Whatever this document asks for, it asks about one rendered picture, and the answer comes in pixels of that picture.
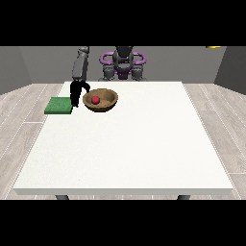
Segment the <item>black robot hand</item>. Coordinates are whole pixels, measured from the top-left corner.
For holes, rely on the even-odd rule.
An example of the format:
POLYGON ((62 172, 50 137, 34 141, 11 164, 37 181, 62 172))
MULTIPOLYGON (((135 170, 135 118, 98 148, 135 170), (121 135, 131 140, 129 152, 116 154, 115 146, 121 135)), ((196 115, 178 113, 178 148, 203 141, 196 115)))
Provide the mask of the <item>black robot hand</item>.
POLYGON ((90 91, 90 85, 85 81, 74 80, 70 84, 70 99, 71 99, 71 105, 73 107, 79 107, 79 100, 83 88, 86 90, 86 92, 90 91))

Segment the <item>green square pad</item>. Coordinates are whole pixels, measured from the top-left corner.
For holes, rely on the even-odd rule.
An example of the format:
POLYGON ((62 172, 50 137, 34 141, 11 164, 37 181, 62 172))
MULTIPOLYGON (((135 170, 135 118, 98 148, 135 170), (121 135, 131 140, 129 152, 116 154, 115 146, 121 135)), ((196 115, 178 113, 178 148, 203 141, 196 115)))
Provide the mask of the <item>green square pad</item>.
POLYGON ((70 114, 72 112, 69 97, 51 97, 45 110, 45 114, 70 114))

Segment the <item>brown wooden bowl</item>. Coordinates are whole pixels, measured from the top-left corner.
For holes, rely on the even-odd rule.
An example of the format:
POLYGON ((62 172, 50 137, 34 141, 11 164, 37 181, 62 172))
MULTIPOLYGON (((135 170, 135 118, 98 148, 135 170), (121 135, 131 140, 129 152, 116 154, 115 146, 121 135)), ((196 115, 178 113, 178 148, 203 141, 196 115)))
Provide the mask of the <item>brown wooden bowl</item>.
POLYGON ((109 111, 116 105, 117 101, 118 94, 107 88, 96 88, 83 96, 83 103, 85 106, 94 112, 109 111), (94 105, 91 102, 93 96, 98 96, 100 98, 100 102, 97 105, 94 105))

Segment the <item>grey trunk with purple rings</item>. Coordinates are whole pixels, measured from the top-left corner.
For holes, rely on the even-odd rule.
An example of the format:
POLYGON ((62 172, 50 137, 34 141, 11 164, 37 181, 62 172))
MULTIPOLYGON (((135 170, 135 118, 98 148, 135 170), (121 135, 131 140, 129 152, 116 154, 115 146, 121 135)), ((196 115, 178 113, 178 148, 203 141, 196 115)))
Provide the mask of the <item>grey trunk with purple rings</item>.
POLYGON ((133 46, 116 46, 113 52, 103 53, 99 62, 103 65, 104 74, 101 81, 112 81, 114 76, 122 81, 127 80, 129 76, 134 81, 147 81, 143 77, 146 56, 143 53, 134 52, 133 46))

